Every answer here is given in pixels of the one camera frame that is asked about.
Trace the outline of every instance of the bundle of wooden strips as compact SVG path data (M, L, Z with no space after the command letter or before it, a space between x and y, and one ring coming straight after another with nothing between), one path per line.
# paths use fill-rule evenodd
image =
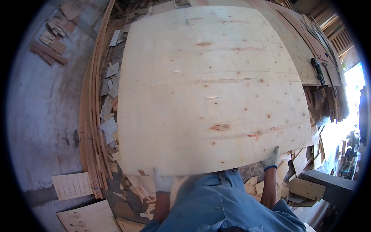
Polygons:
M102 59L104 49L107 50L108 41L113 35L115 28L120 26L118 23L111 23L107 29L109 16L114 6L115 0L110 0L102 25L98 31L92 57L85 74L83 88L80 98L79 110L79 137L80 155L83 171L89 172L95 198L102 199L101 188L108 189L106 178L113 180L111 168L108 165L107 153L105 151L105 141L101 131L99 118L100 88L102 82L102 72L107 67L106 58Z

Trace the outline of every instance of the plywood offcut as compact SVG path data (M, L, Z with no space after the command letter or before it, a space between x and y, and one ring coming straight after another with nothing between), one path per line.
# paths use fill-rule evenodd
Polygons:
M88 172L52 176L52 180L59 200L93 194Z
M107 200L59 212L57 216L68 232L121 232Z
M254 9L190 7L133 23L118 96L125 174L231 169L311 140L299 75Z

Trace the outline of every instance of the blue band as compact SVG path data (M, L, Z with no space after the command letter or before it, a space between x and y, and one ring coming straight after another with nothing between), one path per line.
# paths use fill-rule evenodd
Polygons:
M277 169L277 165L271 165L271 166L266 167L266 168L264 169L264 171L267 170L267 169L270 169L271 167L275 167L275 168Z

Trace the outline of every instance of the white glove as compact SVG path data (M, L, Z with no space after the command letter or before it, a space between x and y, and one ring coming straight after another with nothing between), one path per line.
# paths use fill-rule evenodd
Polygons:
M271 157L261 161L264 171L270 167L275 167L277 169L279 155L280 155L279 146L277 146Z
M174 176L160 176L158 168L153 168L153 182L157 192L170 192L173 185Z

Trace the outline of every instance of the blue sleeve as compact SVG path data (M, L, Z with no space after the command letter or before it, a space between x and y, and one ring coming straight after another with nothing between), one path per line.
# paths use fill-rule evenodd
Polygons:
M284 200L279 200L271 210L296 225L298 227L298 231L305 231L304 223L302 223L302 221L300 221L299 218L291 211L290 207Z
M140 232L155 232L160 226L161 223L158 221L150 220L150 222Z

